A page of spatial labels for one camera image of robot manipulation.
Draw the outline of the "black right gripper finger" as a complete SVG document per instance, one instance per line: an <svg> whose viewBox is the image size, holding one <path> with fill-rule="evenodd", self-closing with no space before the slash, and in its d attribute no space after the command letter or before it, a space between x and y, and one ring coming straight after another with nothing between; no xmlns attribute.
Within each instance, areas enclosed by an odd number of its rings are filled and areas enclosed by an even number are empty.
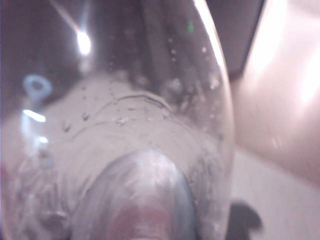
<svg viewBox="0 0 320 240"><path fill-rule="evenodd" d="M254 208L244 201L231 203L228 219L229 240L250 240L251 233L262 228L262 219Z"/></svg>

